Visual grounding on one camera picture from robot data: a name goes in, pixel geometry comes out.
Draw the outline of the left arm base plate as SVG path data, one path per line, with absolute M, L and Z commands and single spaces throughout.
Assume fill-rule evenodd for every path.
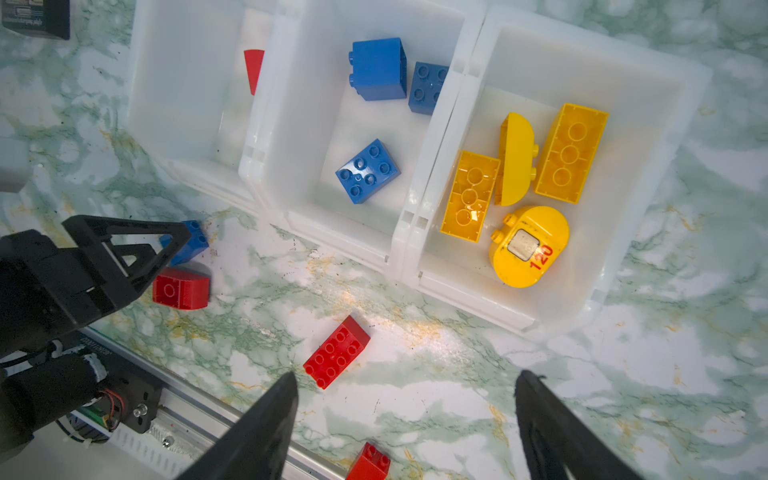
M 162 383 L 109 347 L 74 333 L 67 337 L 72 352 L 92 354 L 101 362 L 106 376 L 97 386 L 97 395 L 77 409 L 78 414 L 92 424 L 114 432 L 125 426 L 143 434 L 156 417 L 162 393 Z

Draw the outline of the blue lego brick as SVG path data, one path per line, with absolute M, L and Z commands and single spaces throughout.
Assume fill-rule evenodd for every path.
M 209 247 L 201 225 L 196 220 L 185 220 L 183 224 L 190 232 L 190 239 L 185 246 L 169 262 L 170 266 L 185 264 L 193 260 Z
M 399 176 L 400 169 L 385 145 L 376 139 L 335 174 L 350 200 L 362 204 Z

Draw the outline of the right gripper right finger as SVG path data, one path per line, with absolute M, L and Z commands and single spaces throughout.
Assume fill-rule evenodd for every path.
M 638 479 L 570 409 L 529 370 L 515 384 L 523 451 L 533 479 Z

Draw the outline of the white three-compartment container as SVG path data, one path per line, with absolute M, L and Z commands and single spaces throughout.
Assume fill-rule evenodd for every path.
M 407 97 L 350 86 L 356 41 L 399 37 Z M 265 51 L 250 93 L 244 51 Z M 680 57 L 483 1 L 140 1 L 126 126 L 176 180 L 529 339 L 594 319 L 712 72 Z M 408 100 L 417 62 L 449 67 L 432 115 Z M 610 114 L 565 252 L 536 285 L 439 230 L 459 154 L 494 155 L 504 116 L 543 143 L 574 103 Z M 362 204 L 335 172 L 379 139 L 400 175 Z

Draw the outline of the small red lego front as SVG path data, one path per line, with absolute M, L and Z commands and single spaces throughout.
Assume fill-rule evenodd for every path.
M 360 455 L 346 476 L 346 480 L 385 480 L 391 460 L 374 444 L 366 442 Z

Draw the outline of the long yellow lego brick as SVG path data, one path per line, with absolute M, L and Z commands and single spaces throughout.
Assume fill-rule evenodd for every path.
M 539 146 L 535 143 L 531 123 L 520 114 L 510 113 L 500 129 L 497 205 L 511 206 L 524 198 L 536 178 L 533 160 L 538 154 Z

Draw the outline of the red lego brick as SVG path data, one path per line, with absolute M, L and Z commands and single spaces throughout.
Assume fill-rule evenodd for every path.
M 303 368 L 316 385 L 325 390 L 364 351 L 369 341 L 368 333 L 349 315 L 303 364 Z
M 247 79 L 249 82 L 250 93 L 252 95 L 256 93 L 258 87 L 264 56 L 264 50 L 249 49 L 244 51 Z
M 200 310 L 208 306 L 210 278 L 175 268 L 164 269 L 154 280 L 152 300 L 177 310 Z

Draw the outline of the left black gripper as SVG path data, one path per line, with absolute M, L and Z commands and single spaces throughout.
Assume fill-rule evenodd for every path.
M 76 215 L 78 248 L 36 230 L 1 238 L 1 354 L 37 350 L 139 298 L 191 239 L 180 222 Z

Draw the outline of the small blue lego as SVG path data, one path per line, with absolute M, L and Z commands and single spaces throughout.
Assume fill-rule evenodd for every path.
M 356 41 L 349 52 L 350 86 L 366 101 L 407 97 L 407 57 L 399 37 Z
M 449 71 L 448 66 L 417 62 L 408 106 L 413 113 L 432 115 Z

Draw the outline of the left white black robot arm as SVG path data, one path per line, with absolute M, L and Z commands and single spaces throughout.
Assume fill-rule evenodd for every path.
M 181 222 L 76 215 L 74 246 L 26 230 L 1 239 L 1 354 L 32 357 L 52 341 L 137 300 L 191 238 Z M 1 458 L 37 430 L 97 397 L 107 370 L 94 356 L 62 355 L 1 377 Z

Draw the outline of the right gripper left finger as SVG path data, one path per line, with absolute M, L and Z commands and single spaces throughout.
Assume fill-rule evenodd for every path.
M 182 479 L 279 479 L 298 407 L 295 374 L 288 372 L 185 470 Z

